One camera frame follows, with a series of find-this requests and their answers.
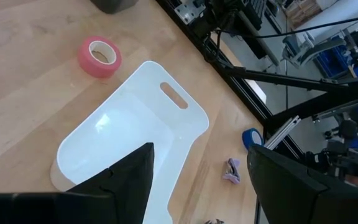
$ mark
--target blue tape roll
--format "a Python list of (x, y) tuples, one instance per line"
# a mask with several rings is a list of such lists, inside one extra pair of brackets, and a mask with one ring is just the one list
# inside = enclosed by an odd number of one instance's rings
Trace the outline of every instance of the blue tape roll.
[(264, 139), (255, 128), (248, 129), (242, 133), (242, 142), (248, 150), (249, 147), (253, 144), (263, 145)]

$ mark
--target pink tape roll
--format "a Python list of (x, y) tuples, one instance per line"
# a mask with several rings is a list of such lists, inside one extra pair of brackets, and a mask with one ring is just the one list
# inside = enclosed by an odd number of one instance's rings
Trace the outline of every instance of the pink tape roll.
[[(97, 59), (92, 51), (103, 54), (108, 63)], [(96, 78), (107, 78), (121, 65), (121, 53), (118, 48), (108, 39), (103, 37), (88, 37), (78, 51), (78, 63), (88, 74)]]

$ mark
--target masking tape roll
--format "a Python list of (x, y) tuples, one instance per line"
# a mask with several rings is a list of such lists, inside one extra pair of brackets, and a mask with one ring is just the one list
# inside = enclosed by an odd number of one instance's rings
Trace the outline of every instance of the masking tape roll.
[(264, 144), (262, 136), (255, 128), (248, 129), (242, 133), (242, 142), (244, 143), (244, 146), (247, 150), (249, 150), (249, 147), (253, 144)]
[[(107, 62), (102, 62), (93, 53), (99, 52)], [(108, 39), (103, 37), (88, 37), (78, 51), (78, 63), (88, 74), (96, 78), (108, 78), (121, 65), (121, 53)]]

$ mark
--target cutout handle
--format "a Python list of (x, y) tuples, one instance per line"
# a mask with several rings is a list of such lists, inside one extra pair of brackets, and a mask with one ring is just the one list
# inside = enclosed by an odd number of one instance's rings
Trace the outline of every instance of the cutout handle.
[(160, 88), (180, 109), (187, 109), (188, 103), (168, 83), (161, 83)]

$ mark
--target black metal frame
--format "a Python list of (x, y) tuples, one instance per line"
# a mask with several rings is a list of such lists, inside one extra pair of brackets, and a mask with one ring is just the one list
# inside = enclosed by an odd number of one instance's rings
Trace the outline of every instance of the black metal frame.
[[(212, 29), (213, 27), (204, 23), (206, 26), (202, 27), (201, 30), (196, 30), (197, 26), (193, 26), (191, 24), (189, 26), (185, 25), (177, 16), (173, 8), (178, 6), (181, 2), (178, 2), (177, 0), (156, 1), (204, 57), (206, 54), (208, 58), (216, 57), (215, 60), (208, 60), (208, 62), (262, 124), (264, 127), (265, 139), (270, 138), (284, 122), (295, 117), (296, 115), (300, 116), (301, 119), (305, 119), (313, 116), (314, 114), (358, 99), (358, 82), (351, 83), (351, 86), (343, 86), (337, 83), (326, 82), (324, 80), (316, 81), (305, 78), (288, 77), (285, 75), (251, 71), (242, 67), (235, 67), (227, 59), (223, 52), (217, 48), (216, 44), (211, 39), (205, 40), (200, 38), (200, 34), (210, 28)], [(322, 90), (327, 93), (289, 108), (288, 110), (282, 111), (279, 114), (273, 115), (266, 107), (265, 103), (262, 102), (252, 90), (245, 79), (295, 86), (309, 90)], [(287, 136), (278, 145), (275, 151), (294, 160), (303, 160), (302, 150), (290, 136)], [(255, 210), (255, 223), (259, 222), (259, 212), (259, 202), (257, 202)]]

